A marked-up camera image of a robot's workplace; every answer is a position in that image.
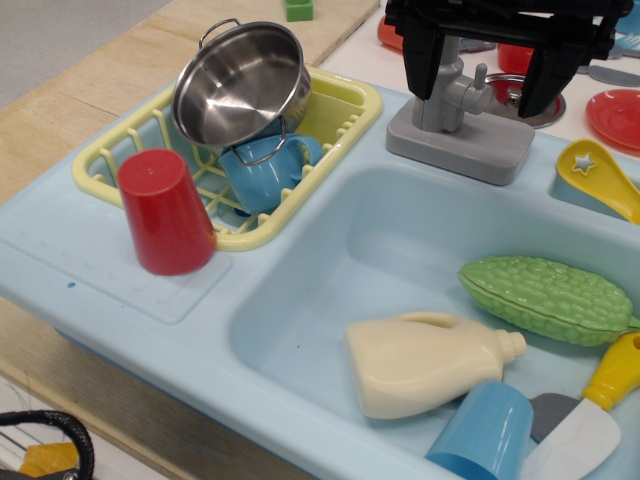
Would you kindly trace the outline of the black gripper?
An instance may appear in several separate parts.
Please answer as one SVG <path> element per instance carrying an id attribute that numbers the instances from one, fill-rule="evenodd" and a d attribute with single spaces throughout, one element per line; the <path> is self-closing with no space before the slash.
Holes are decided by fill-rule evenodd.
<path id="1" fill-rule="evenodd" d="M 389 1 L 385 13 L 387 23 L 404 34 L 407 85 L 419 99 L 430 99 L 433 93 L 444 34 L 524 39 L 577 31 L 587 36 L 529 45 L 533 54 L 518 115 L 530 118 L 554 102 L 580 67 L 608 58 L 611 31 L 632 9 L 631 1 Z M 604 29 L 600 34 L 596 17 Z M 603 38 L 590 38 L 599 35 Z"/>

